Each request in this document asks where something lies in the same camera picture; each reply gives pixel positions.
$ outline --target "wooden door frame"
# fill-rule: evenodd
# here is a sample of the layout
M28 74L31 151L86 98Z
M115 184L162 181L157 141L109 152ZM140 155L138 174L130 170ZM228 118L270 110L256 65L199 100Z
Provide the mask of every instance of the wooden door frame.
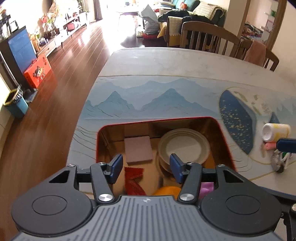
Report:
M241 37L242 31L244 29L244 24L246 22L246 18L247 18L247 15L248 15L250 3L251 3L251 0L247 0L246 8L245 8L244 15L243 15L243 18L242 18L241 27L240 27L238 35L237 35L239 38ZM285 11L286 11L286 6L287 6L287 0L279 0L278 8L277 8L277 11L276 11L276 17L274 19L274 29L270 33L270 35L268 37L268 40L267 40L267 43L266 43L266 47L269 50L272 50L272 48L274 46L274 43L276 41L276 38L277 38L277 36L279 34L279 30L281 28L281 23L283 21L284 14L285 14Z

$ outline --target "trash bag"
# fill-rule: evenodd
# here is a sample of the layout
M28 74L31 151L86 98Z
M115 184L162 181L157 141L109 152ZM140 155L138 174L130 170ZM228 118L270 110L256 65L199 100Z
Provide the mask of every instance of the trash bag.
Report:
M145 23L145 34L157 34L159 31L159 22L155 12L147 5L138 15L143 18Z

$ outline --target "red box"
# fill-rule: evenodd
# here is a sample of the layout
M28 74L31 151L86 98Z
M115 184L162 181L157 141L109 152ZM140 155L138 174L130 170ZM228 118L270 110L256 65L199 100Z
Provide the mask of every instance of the red box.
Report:
M48 59L45 54L42 54L34 60L32 65L24 72L24 77L30 86L37 88L50 70L51 66Z

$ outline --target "pink towel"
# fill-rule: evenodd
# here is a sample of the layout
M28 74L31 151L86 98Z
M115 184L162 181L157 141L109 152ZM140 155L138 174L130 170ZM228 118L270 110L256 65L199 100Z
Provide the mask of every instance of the pink towel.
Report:
M251 47L248 49L244 61L263 67L266 55L266 46L256 40L253 40Z

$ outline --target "chair backrest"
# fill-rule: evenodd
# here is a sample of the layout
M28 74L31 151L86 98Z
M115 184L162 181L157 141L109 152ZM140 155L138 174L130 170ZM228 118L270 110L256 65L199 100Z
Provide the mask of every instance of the chair backrest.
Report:
M196 49L196 50L208 51L212 53L218 53L221 39L225 39L226 43L224 45L222 55L225 55L228 42L232 42L234 43L234 46L230 53L230 57L234 57L240 43L240 39L237 36L235 36L233 33L227 31L222 27L218 27L213 24L204 23L204 22L189 21L189 22L183 23L182 25L180 48L186 48L188 31L192 31L192 35L189 43L189 49ZM196 32L198 32L197 42L195 46L193 46ZM205 36L204 36L204 41L201 47L202 33L204 33ZM207 42L209 42L208 38L210 39L210 46L206 47Z
M241 43L239 45L239 48L236 54L236 58L244 60L246 53L248 49L251 47L251 45L252 45L252 40L248 40L248 39L241 40ZM270 70L274 71L279 64L279 59L273 52L271 52L269 49L266 49L265 61L263 64L265 69L267 68L270 60L273 61L272 66L270 67Z

